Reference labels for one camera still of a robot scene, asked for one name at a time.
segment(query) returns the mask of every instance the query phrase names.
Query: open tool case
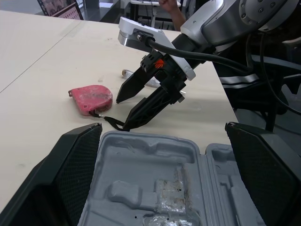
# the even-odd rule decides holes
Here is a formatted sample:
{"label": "open tool case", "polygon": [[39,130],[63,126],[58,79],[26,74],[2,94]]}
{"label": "open tool case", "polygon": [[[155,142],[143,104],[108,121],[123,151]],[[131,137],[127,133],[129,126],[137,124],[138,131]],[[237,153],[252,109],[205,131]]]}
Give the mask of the open tool case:
{"label": "open tool case", "polygon": [[64,134],[0,226],[299,226],[301,159],[277,135],[227,123],[230,145],[109,132]]}

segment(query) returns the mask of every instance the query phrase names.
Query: floor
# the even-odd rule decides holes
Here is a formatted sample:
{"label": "floor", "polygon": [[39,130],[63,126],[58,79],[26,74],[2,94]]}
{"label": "floor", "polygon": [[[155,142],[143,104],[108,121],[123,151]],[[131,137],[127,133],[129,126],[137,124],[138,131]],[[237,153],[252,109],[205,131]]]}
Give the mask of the floor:
{"label": "floor", "polygon": [[[301,111],[301,87],[297,95],[290,92],[287,86],[282,87],[289,105]],[[238,122],[242,124],[252,125],[260,128],[265,127],[264,120],[248,110],[238,109],[236,112]],[[301,116],[290,111],[284,115],[278,115],[276,118],[276,126],[274,133],[278,134],[298,155],[301,156]]]}

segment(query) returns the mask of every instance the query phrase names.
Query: wooden table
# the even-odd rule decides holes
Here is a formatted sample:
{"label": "wooden table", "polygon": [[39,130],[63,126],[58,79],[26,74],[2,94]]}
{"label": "wooden table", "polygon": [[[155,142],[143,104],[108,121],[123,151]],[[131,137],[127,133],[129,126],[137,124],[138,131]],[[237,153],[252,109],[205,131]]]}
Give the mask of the wooden table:
{"label": "wooden table", "polygon": [[79,23],[1,11],[0,92]]}
{"label": "wooden table", "polygon": [[[4,13],[7,12],[0,11],[0,18]],[[119,44],[117,24],[81,21],[75,25],[77,21],[60,18],[46,17],[51,20],[52,32],[60,34],[60,39],[52,45],[46,42],[36,45],[31,39],[45,37],[44,17],[10,14],[15,20],[26,18],[31,22],[24,24],[24,28],[16,28],[16,34],[27,27],[35,35],[12,36],[9,57],[1,58],[2,65],[13,61],[18,70],[10,68],[14,72],[12,77],[5,73],[7,67],[0,67],[0,84],[17,78],[0,93],[0,211],[63,133],[99,121],[81,116],[68,91],[100,84],[107,86],[116,98],[124,82],[121,71],[135,71],[145,55]],[[4,26],[1,33],[6,34],[9,29]],[[166,34],[173,40],[179,33],[166,31]],[[28,59],[20,49],[31,49],[38,54],[23,65],[22,60]],[[217,73],[210,62],[198,66],[195,72],[197,77],[186,82],[187,94],[182,103],[169,105],[147,125],[133,131],[187,138],[202,153],[210,143],[229,144],[224,125],[236,121],[236,117]],[[153,91],[146,87],[134,98],[114,103],[105,115],[125,121],[131,108]],[[113,128],[104,121],[103,133],[110,130]]]}

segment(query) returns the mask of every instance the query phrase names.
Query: robotic arm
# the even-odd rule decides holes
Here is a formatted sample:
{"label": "robotic arm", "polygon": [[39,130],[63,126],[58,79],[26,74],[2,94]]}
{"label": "robotic arm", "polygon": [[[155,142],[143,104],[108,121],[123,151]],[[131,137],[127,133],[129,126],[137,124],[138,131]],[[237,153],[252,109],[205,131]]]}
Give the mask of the robotic arm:
{"label": "robotic arm", "polygon": [[[186,86],[185,81],[192,80],[196,76],[193,69],[206,60],[251,73],[250,68],[238,68],[235,62],[216,54],[253,32],[273,32],[298,13],[299,5],[299,0],[211,0],[182,25],[181,34],[172,42],[161,30],[121,18],[120,43],[150,53],[122,84],[116,102],[134,97],[153,76],[161,85],[130,111],[123,128],[145,125],[168,104],[183,101],[180,90]],[[291,44],[300,42],[297,37],[286,38],[283,41],[289,39]],[[179,52],[176,49],[203,57],[176,54]]]}

